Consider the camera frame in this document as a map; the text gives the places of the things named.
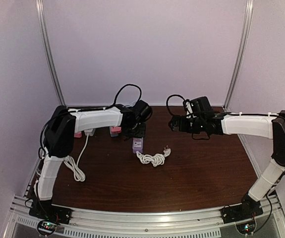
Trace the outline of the pink plug adapter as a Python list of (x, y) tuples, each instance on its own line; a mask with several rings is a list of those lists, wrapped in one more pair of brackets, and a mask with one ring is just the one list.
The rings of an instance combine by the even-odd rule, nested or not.
[(110, 127), (110, 133), (111, 134), (119, 134), (119, 133), (121, 133), (121, 127), (120, 126), (111, 126)]

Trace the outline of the purple power strip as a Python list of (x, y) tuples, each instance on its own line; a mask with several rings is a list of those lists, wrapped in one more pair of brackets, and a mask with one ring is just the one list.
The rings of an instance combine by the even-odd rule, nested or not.
[(132, 151), (134, 154), (137, 152), (143, 153), (143, 138), (133, 138)]

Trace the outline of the light blue power strip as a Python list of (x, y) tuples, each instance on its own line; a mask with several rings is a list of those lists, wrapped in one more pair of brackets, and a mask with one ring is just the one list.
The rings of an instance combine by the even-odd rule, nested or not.
[(110, 135), (111, 135), (111, 137), (117, 137), (117, 136), (119, 136), (119, 132), (114, 132), (114, 131), (112, 131), (112, 132), (110, 133)]

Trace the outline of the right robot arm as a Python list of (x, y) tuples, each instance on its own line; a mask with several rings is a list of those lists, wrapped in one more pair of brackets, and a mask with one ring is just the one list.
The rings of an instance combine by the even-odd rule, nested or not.
[(184, 116), (173, 115), (168, 123), (172, 131), (190, 134), (250, 135), (272, 140), (273, 153), (263, 173), (242, 199), (238, 215), (248, 219), (257, 210), (260, 201), (285, 174), (285, 110), (278, 114), (244, 114), (216, 111), (193, 112)]

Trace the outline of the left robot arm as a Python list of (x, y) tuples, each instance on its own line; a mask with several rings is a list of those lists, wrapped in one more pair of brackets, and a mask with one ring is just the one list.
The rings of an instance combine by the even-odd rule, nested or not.
[(41, 133), (41, 162), (34, 186), (34, 193), (40, 200), (35, 207), (36, 213), (44, 220), (55, 216), (54, 207), (46, 201), (52, 199), (58, 171), (73, 150), (76, 133), (119, 126), (124, 136), (142, 138), (145, 136), (145, 123), (152, 112), (152, 108), (142, 100), (132, 107), (116, 104), (104, 108), (68, 109), (58, 106)]

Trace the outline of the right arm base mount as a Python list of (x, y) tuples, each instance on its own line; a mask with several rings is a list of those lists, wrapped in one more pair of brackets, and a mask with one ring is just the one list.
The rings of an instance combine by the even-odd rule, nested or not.
[(262, 215), (263, 209), (259, 201), (256, 202), (251, 198), (244, 198), (239, 205), (226, 205), (220, 212), (223, 223), (228, 224)]

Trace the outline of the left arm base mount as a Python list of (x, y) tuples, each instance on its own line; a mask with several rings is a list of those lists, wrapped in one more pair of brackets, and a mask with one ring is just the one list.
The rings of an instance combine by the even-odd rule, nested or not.
[(58, 224), (69, 224), (72, 210), (54, 206), (51, 200), (39, 201), (35, 198), (29, 210), (29, 215)]

